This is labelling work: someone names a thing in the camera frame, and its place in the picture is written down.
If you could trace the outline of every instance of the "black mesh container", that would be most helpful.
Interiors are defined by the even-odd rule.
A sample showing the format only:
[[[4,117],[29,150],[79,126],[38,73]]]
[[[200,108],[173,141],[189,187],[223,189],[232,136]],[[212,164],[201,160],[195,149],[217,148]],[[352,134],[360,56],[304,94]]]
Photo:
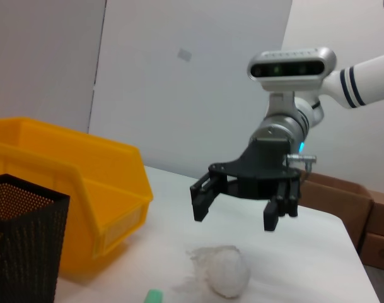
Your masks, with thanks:
[[[69,196],[0,175],[0,303],[54,301]]]

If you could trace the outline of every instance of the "brown cardboard box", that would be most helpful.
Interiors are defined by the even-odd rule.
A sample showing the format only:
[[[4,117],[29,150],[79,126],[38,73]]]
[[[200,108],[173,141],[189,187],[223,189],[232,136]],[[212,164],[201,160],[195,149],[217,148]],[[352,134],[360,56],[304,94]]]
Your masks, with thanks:
[[[374,199],[374,207],[367,223],[367,232],[384,235],[384,194],[370,191]]]
[[[326,175],[311,174],[301,186],[300,205],[339,217],[357,248],[373,200],[364,186]]]
[[[367,233],[360,258],[364,265],[384,270],[384,236]]]

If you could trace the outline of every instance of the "green eraser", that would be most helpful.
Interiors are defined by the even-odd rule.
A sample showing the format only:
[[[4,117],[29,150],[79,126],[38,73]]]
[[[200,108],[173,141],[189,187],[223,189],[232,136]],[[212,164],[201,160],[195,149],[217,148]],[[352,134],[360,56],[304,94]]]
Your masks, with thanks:
[[[163,293],[158,289],[150,289],[144,303],[162,303]]]

